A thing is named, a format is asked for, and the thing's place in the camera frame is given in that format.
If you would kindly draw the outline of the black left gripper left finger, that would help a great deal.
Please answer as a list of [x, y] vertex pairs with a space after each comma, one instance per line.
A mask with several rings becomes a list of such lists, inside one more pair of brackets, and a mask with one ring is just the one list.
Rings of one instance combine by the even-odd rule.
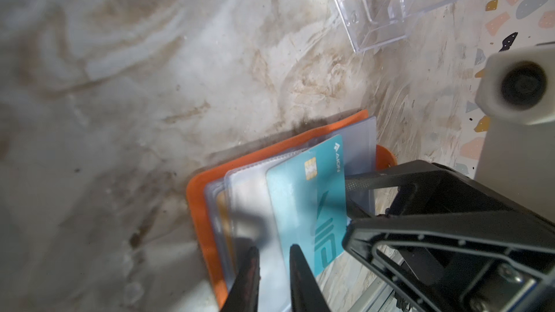
[[221, 312], [257, 312], [260, 290], [260, 251], [252, 246], [242, 261]]

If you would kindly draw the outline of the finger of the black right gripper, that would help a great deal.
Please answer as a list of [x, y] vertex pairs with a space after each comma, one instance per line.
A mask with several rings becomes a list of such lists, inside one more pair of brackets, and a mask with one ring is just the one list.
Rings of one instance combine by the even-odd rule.
[[451, 168], [415, 160], [348, 176], [396, 188], [343, 248], [419, 311], [553, 311], [554, 224]]

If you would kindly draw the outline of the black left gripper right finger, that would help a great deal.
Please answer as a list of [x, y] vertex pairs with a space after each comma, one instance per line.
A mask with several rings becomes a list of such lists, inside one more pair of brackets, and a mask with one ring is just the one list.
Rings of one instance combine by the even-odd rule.
[[301, 247], [290, 248], [291, 308], [294, 312], [330, 312]]

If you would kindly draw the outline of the orange card holder wallet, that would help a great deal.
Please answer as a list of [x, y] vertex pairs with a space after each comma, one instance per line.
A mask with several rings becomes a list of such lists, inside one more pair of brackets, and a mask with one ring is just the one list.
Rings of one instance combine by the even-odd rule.
[[[260, 310], [291, 308], [289, 264], [278, 238], [266, 173], [277, 164], [335, 135], [343, 139], [345, 177], [396, 165], [395, 156], [376, 142], [376, 120], [360, 111], [344, 120], [305, 131], [270, 147], [196, 175], [186, 188], [195, 232], [217, 302], [223, 305], [252, 246], [260, 250]], [[237, 272], [231, 267], [215, 198], [225, 189], [235, 243]], [[373, 208], [372, 193], [345, 192], [364, 211]]]

